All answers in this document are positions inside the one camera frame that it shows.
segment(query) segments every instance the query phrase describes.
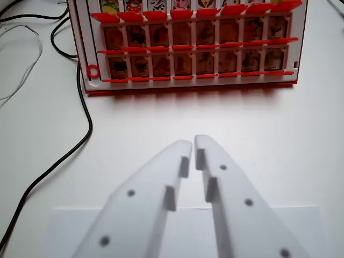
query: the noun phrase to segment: wire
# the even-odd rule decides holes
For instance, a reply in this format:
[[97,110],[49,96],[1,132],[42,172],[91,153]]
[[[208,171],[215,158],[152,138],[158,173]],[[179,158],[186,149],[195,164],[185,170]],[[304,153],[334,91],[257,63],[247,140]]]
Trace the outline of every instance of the wire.
[[[23,0],[17,0],[12,3],[10,3],[8,6],[6,6],[1,12],[0,12],[0,17],[1,15],[4,14],[5,11],[7,11],[10,7],[14,6],[15,4],[21,2]],[[19,19],[19,18],[40,18],[40,19],[47,19],[47,20],[61,20],[66,14],[68,13],[68,7],[65,9],[63,14],[59,16],[45,16],[45,15],[32,15],[32,14],[26,14],[26,15],[14,15],[11,17],[7,17],[4,19],[0,19],[0,23],[8,22],[9,20],[14,20],[14,19]]]
[[8,30],[4,31],[3,33],[0,34],[0,37],[2,35],[4,35],[5,33],[13,30],[14,28],[18,28],[18,27],[25,27],[27,29],[29,29],[30,31],[32,31],[34,33],[34,35],[36,36],[37,38],[37,41],[38,41],[38,45],[39,45],[39,53],[38,53],[38,56],[37,58],[33,61],[33,63],[25,70],[23,76],[21,77],[21,80],[19,82],[19,85],[16,87],[16,89],[11,93],[9,94],[8,96],[6,97],[0,97],[0,101],[3,101],[4,99],[10,99],[14,94],[17,93],[17,91],[23,86],[23,84],[25,83],[28,75],[30,74],[32,68],[34,67],[34,65],[37,63],[37,61],[40,59],[41,55],[42,55],[42,45],[41,45],[41,41],[39,40],[38,38],[38,33],[36,31],[34,31],[33,29],[31,29],[30,27],[26,26],[26,25],[16,25],[14,27],[11,27],[9,28]]
[[68,21],[69,19],[70,19],[69,16],[66,17],[61,23],[59,23],[59,24],[56,26],[55,29],[53,29],[52,34],[50,34],[50,41],[52,42],[53,47],[56,49],[56,51],[57,51],[59,54],[65,56],[65,57],[67,57],[67,58],[77,58],[77,55],[70,55],[70,54],[67,54],[66,52],[60,50],[60,49],[57,47],[57,45],[55,44],[55,42],[54,42],[54,37],[55,37],[56,31],[57,31],[66,21]]
[[[69,55],[69,54],[67,54],[67,53],[65,53],[63,51],[59,51],[59,53],[60,54],[63,53],[62,55],[66,56],[66,57],[73,56],[73,55]],[[16,208],[16,211],[15,211],[11,221],[10,221],[10,224],[9,224],[9,226],[8,226],[8,228],[7,228],[5,234],[4,234],[4,236],[3,236],[3,238],[2,238],[2,240],[0,242],[0,253],[4,249],[6,243],[10,240],[11,233],[12,233],[12,231],[13,231],[15,225],[16,225],[16,222],[17,222],[17,220],[19,218],[20,212],[22,211],[22,209],[23,209],[23,207],[25,205],[26,199],[27,199],[29,193],[32,191],[32,189],[40,181],[42,181],[47,175],[49,175],[59,164],[61,164],[66,158],[71,156],[72,153],[74,153],[80,146],[82,146],[89,139],[89,137],[92,134],[93,123],[92,123],[92,119],[91,119],[90,113],[89,113],[89,111],[87,109],[85,100],[83,98],[83,94],[82,94],[82,90],[81,90],[80,72],[81,72],[81,67],[80,67],[80,63],[78,62],[77,68],[76,68],[76,85],[77,85],[77,91],[78,91],[78,94],[79,94],[79,97],[80,97],[80,101],[81,101],[82,107],[84,109],[84,112],[85,112],[85,115],[87,117],[87,121],[88,121],[88,124],[89,124],[88,131],[87,131],[86,135],[81,139],[81,141],[77,145],[75,145],[63,157],[61,157],[59,160],[57,160],[50,168],[48,168],[42,175],[40,175],[35,181],[33,181],[33,183],[31,183],[30,186],[26,189],[26,191],[24,192],[23,196],[21,197],[21,199],[19,201],[19,204],[18,204],[18,206]]]
[[12,3],[8,4],[4,9],[1,10],[1,12],[0,12],[0,17],[1,17],[9,8],[11,8],[12,6],[14,6],[15,4],[20,3],[21,1],[23,1],[23,0],[15,0],[15,1],[13,1]]

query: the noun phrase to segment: red plastic edge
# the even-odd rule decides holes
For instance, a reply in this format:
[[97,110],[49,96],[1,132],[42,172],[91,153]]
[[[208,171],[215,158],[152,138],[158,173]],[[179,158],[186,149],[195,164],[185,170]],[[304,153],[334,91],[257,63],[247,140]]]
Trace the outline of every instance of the red plastic edge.
[[239,15],[247,9],[247,6],[244,4],[236,5],[226,5],[222,11],[221,15]]
[[236,76],[239,76],[241,73],[238,71],[238,72],[235,72],[235,73],[223,73],[223,74],[219,74],[219,77],[236,77]]
[[122,49],[128,53],[146,53],[147,52],[147,50],[143,47],[123,47]]
[[190,45],[173,45],[172,49],[175,51],[182,51],[182,50],[192,50],[194,46]]
[[147,49],[151,52],[167,52],[169,51],[168,47],[147,47]]
[[196,12],[196,17],[213,17],[218,14],[220,9],[217,8],[203,8],[198,9]]
[[123,50],[99,50],[98,51],[99,54],[124,54]]
[[148,77],[128,77],[128,80],[132,82],[148,82],[149,78]]
[[249,15],[251,13],[265,13],[266,11],[270,10],[273,6],[273,3],[252,4],[246,9],[246,14]]
[[106,80],[103,80],[103,82],[128,82],[128,79],[125,78],[125,79],[106,79]]
[[214,78],[218,76],[218,74],[199,74],[197,75],[197,79],[208,79],[208,78]]
[[265,75],[293,75],[294,72],[293,71],[266,71]]
[[248,42],[243,42],[243,46],[262,46],[264,44],[270,43],[271,40],[251,40]]
[[186,76],[174,76],[173,79],[175,80],[190,80],[194,76],[193,75],[186,75]]
[[285,45],[293,41],[298,41],[299,38],[278,38],[268,42],[268,45]]
[[226,47],[239,47],[242,46],[244,42],[226,42],[220,44],[220,48],[226,48]]
[[171,77],[151,77],[149,79],[152,81],[169,81]]
[[144,16],[147,20],[166,20],[167,13],[163,11],[146,11],[144,12]]
[[117,15],[125,22],[141,22],[144,20],[142,14],[138,12],[118,12]]
[[[96,74],[92,74],[91,69],[96,69],[97,73]],[[101,71],[99,70],[99,67],[97,65],[90,64],[89,66],[87,66],[87,74],[88,74],[89,77],[91,77],[93,79],[97,79],[101,75]]]
[[217,48],[219,47],[219,44],[213,44],[213,45],[199,45],[197,46],[197,49],[209,49],[209,48]]
[[183,19],[183,18],[191,18],[192,14],[194,13],[193,10],[171,10],[171,18],[172,19]]
[[258,76],[261,74],[266,74],[266,71],[248,71],[248,72],[241,72],[241,76]]
[[91,13],[91,17],[100,23],[119,23],[120,19],[117,15],[111,15],[107,12]]
[[149,89],[119,89],[119,90],[85,90],[86,94],[91,96],[110,96],[110,95],[136,95],[136,94],[154,94],[163,92],[198,92],[214,90],[238,90],[238,89],[262,89],[262,88],[290,88],[297,84],[297,80],[291,82],[268,82],[268,83],[246,83],[232,85],[206,85],[195,87],[171,87],[171,88],[149,88]]
[[281,1],[278,4],[275,4],[270,12],[289,12],[292,9],[302,5],[301,0],[288,0],[288,1]]

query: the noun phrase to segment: white surface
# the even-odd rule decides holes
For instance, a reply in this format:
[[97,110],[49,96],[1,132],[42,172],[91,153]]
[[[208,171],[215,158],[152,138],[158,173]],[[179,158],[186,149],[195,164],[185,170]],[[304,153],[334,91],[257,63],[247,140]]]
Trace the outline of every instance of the white surface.
[[[56,2],[25,0],[8,15],[59,15],[65,5]],[[22,89],[0,108],[1,236],[28,185],[88,129],[76,62],[60,56],[49,40],[56,23],[17,22],[24,21],[39,33],[43,54]],[[94,121],[90,140],[31,195],[4,258],[44,257],[52,208],[102,207],[158,151],[196,134],[221,143],[270,206],[319,206],[336,257],[344,257],[343,28],[326,1],[310,1],[299,83],[291,89],[87,97]],[[30,32],[10,34],[0,39],[0,95],[17,85],[38,51]],[[75,54],[70,29],[56,43]],[[202,197],[202,175],[191,167],[178,205],[209,207]]]
[[[196,44],[196,21],[198,20],[204,20],[204,18],[196,18],[196,2],[197,0],[191,0],[191,6],[193,6],[193,15],[191,19],[179,19],[177,22],[189,22],[192,21],[190,24],[191,30],[192,30],[192,39],[191,44]],[[298,75],[298,69],[294,68],[294,63],[299,62],[300,58],[300,51],[302,47],[302,39],[303,39],[303,32],[304,32],[304,23],[305,23],[305,12],[306,12],[306,1],[303,1],[303,4],[292,11],[292,15],[290,15],[290,12],[282,12],[282,13],[273,13],[270,14],[269,12],[264,15],[264,18],[261,20],[264,22],[263,27],[263,33],[262,33],[262,39],[266,40],[268,35],[268,21],[269,16],[275,16],[275,15],[284,15],[286,20],[288,20],[288,37],[296,37],[299,38],[298,41],[294,41],[289,43],[288,45],[278,45],[278,46],[256,46],[256,47],[238,47],[238,48],[230,48],[230,49],[211,49],[211,50],[198,50],[196,51],[195,47],[193,50],[193,55],[190,55],[192,58],[192,74],[194,76],[191,80],[174,80],[173,77],[175,76],[174,73],[174,58],[173,53],[189,53],[184,51],[173,51],[170,47],[169,50],[169,60],[170,60],[170,68],[171,68],[171,80],[169,81],[149,81],[149,82],[132,82],[128,81],[126,83],[110,83],[110,82],[102,82],[102,80],[108,80],[111,79],[110,75],[110,67],[108,65],[108,57],[121,57],[126,56],[127,57],[127,70],[128,70],[128,77],[132,77],[131,73],[131,66],[130,66],[130,56],[132,55],[142,55],[142,54],[119,54],[119,55],[105,55],[102,53],[98,53],[98,51],[106,50],[105,46],[105,39],[103,36],[103,27],[105,26],[117,26],[118,24],[101,24],[97,20],[89,17],[89,13],[98,13],[100,12],[100,5],[98,1],[84,1],[84,0],[77,0],[75,1],[77,8],[75,7],[74,0],[69,0],[70,3],[70,13],[72,15],[72,21],[73,21],[73,29],[75,31],[76,35],[76,42],[77,42],[77,49],[78,53],[81,54],[80,60],[81,67],[83,69],[83,77],[85,81],[85,87],[87,90],[118,90],[118,89],[142,89],[142,88],[169,88],[169,87],[195,87],[195,86],[207,86],[207,85],[226,85],[226,84],[246,84],[246,83],[269,83],[269,82],[292,82],[297,79]],[[220,9],[220,5],[222,3],[222,0],[217,0],[217,7]],[[144,11],[147,11],[147,6],[144,5]],[[170,7],[167,7],[167,13],[168,13],[168,25],[166,26],[169,30],[169,35],[171,36],[172,32],[172,22],[175,22],[175,20],[170,19]],[[76,16],[78,15],[80,22],[78,23],[76,20]],[[241,14],[238,16],[226,16],[225,18],[235,18],[239,25],[239,37],[238,41],[243,41],[243,27],[244,27],[244,21],[246,17],[257,17],[257,15],[246,15]],[[215,28],[219,27],[220,19],[222,19],[223,16],[218,13],[216,17],[214,18],[213,24],[215,25]],[[145,17],[141,24],[146,24],[145,26],[145,32],[146,32],[146,43],[147,46],[150,46],[150,36],[149,36],[149,26],[148,24],[156,24],[156,21],[148,21]],[[127,36],[126,36],[126,26],[125,25],[131,25],[131,24],[137,24],[137,23],[125,23],[123,20],[120,22],[120,30],[122,31],[123,38],[124,38],[124,46],[128,46],[127,42]],[[214,43],[219,44],[219,33],[217,30],[217,33],[215,33],[214,36]],[[173,45],[173,39],[172,37],[169,37],[169,45]],[[225,50],[233,50],[238,51],[235,53],[237,55],[237,68],[236,71],[241,71],[241,64],[242,64],[242,53],[245,49],[257,49],[257,51],[260,54],[260,68],[259,71],[264,71],[264,59],[266,55],[266,49],[268,48],[281,48],[286,47],[286,58],[283,61],[283,69],[285,71],[294,71],[293,75],[283,75],[283,76],[270,76],[270,75],[260,75],[260,76],[237,76],[237,77],[215,77],[215,78],[208,78],[208,79],[197,79],[196,75],[196,53],[197,52],[213,52],[212,56],[214,57],[214,74],[218,74],[218,59],[219,55],[223,54],[222,51]],[[165,55],[166,53],[147,53],[145,56],[148,57],[148,59],[151,59],[152,55]],[[89,78],[87,75],[87,64],[88,65],[98,65],[99,70],[101,73],[101,78]],[[153,75],[152,69],[149,70],[150,76]]]
[[[168,211],[177,209],[191,151],[190,141],[174,142],[116,189],[73,258],[159,258]],[[104,236],[110,239],[106,247],[99,245]]]
[[[312,258],[329,258],[318,207],[275,207],[274,212]],[[47,258],[69,258],[99,210],[53,210],[46,240]],[[215,258],[211,209],[178,209],[168,214],[160,258]]]
[[195,137],[196,169],[203,172],[204,195],[211,202],[219,258],[310,257],[296,237],[254,188],[246,173],[218,142]]

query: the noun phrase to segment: screw hole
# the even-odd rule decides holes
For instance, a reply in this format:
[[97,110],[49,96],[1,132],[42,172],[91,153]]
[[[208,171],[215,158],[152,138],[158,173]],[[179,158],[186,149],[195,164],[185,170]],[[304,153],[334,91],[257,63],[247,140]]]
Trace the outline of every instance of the screw hole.
[[99,241],[99,244],[100,244],[101,247],[105,247],[109,243],[110,243],[110,238],[107,235],[102,236],[101,240]]
[[135,191],[134,191],[134,190],[129,190],[129,191],[127,192],[127,194],[128,194],[129,197],[132,197],[132,196],[135,195]]
[[252,202],[251,199],[246,199],[246,200],[245,200],[245,204],[246,204],[247,206],[253,206],[253,202]]
[[287,249],[282,249],[281,250],[281,257],[289,258],[290,252]]

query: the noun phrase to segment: black cable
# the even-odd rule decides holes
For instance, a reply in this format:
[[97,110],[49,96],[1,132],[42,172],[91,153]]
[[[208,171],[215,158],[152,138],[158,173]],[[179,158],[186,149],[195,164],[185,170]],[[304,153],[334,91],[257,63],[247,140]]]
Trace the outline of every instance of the black cable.
[[69,16],[66,17],[62,22],[60,22],[60,23],[56,26],[55,29],[53,29],[52,34],[50,34],[50,41],[52,42],[53,47],[56,49],[56,51],[57,51],[59,54],[65,56],[65,57],[67,57],[67,58],[77,58],[77,55],[70,55],[70,54],[67,54],[66,52],[60,50],[60,49],[57,47],[57,45],[55,44],[55,42],[54,42],[54,37],[55,37],[56,31],[57,31],[66,21],[68,21],[69,19],[70,19]]
[[88,112],[85,100],[83,98],[83,94],[82,94],[82,90],[81,90],[80,71],[81,71],[81,67],[80,67],[80,63],[78,62],[77,68],[76,68],[77,91],[78,91],[78,94],[79,94],[79,97],[80,97],[80,101],[81,101],[82,107],[84,109],[84,112],[86,114],[87,121],[88,121],[88,124],[89,124],[88,131],[87,131],[86,135],[81,139],[81,141],[77,145],[75,145],[68,153],[66,153],[63,157],[61,157],[59,160],[57,160],[50,168],[48,168],[48,170],[46,170],[35,181],[33,181],[33,183],[31,183],[30,186],[26,189],[26,191],[24,192],[23,196],[21,197],[21,199],[19,201],[19,204],[18,204],[18,206],[16,208],[16,211],[15,211],[15,213],[14,213],[12,219],[11,219],[10,225],[8,226],[8,228],[7,228],[5,234],[4,234],[4,236],[3,236],[3,238],[2,238],[2,240],[0,242],[0,253],[3,250],[3,248],[5,247],[6,243],[10,240],[11,233],[12,233],[14,227],[15,227],[15,224],[16,224],[16,222],[18,220],[20,212],[22,211],[22,209],[23,209],[23,207],[25,205],[26,199],[27,199],[29,193],[32,191],[32,189],[40,181],[42,181],[47,175],[49,175],[59,164],[61,164],[66,158],[71,156],[72,153],[75,152],[80,146],[82,146],[87,141],[87,139],[89,139],[89,137],[92,134],[93,123],[92,123],[92,119],[91,119],[90,113]]
[[14,15],[8,18],[0,19],[0,23],[8,22],[9,20],[14,20],[18,18],[25,18],[25,17],[32,17],[32,18],[40,18],[40,19],[47,19],[47,20],[60,20],[68,13],[68,8],[65,9],[63,14],[59,16],[45,16],[45,15]]
[[23,0],[15,0],[15,1],[13,1],[12,3],[8,4],[4,9],[1,10],[1,12],[0,12],[0,17],[1,17],[9,8],[11,8],[12,6],[14,6],[15,4],[20,3],[21,1],[23,1]]

